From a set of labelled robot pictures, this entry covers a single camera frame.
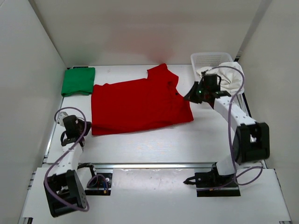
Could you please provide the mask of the red t shirt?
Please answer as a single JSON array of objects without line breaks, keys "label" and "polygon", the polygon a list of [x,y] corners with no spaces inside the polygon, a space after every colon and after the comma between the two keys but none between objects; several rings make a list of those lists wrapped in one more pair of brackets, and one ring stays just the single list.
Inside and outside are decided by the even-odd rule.
[{"label": "red t shirt", "polygon": [[147,78],[93,87],[93,136],[147,131],[193,121],[189,101],[177,91],[179,77],[166,64],[147,73]]}]

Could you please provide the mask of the green t shirt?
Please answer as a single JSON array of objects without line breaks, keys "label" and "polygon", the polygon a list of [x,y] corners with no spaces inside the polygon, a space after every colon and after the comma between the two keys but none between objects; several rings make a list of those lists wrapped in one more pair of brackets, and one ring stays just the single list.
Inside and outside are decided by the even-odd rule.
[{"label": "green t shirt", "polygon": [[61,95],[69,97],[72,95],[88,96],[93,92],[95,80],[95,68],[84,67],[69,69],[64,72]]}]

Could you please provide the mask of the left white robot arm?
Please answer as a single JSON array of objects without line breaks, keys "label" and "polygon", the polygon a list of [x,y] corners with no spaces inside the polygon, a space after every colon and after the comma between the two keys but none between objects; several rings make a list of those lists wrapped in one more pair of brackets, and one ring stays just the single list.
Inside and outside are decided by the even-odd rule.
[{"label": "left white robot arm", "polygon": [[61,112],[57,123],[65,128],[60,141],[63,158],[45,175],[44,189],[50,213],[59,217],[77,210],[87,210],[87,198],[84,187],[77,174],[79,159],[83,153],[85,139],[91,128],[91,122],[75,115]]}]

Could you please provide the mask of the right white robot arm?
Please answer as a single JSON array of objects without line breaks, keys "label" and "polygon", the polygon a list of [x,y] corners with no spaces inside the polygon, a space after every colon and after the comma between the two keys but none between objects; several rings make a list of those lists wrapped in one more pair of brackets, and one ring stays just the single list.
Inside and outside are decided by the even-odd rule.
[{"label": "right white robot arm", "polygon": [[219,190],[232,183],[239,185],[239,165],[265,160],[270,156],[269,126],[246,115],[234,103],[236,96],[221,90],[220,82],[219,75],[203,73],[201,80],[195,82],[184,97],[192,103],[209,103],[228,123],[229,156],[216,162],[211,171],[184,181],[185,184],[195,184],[200,191]]}]

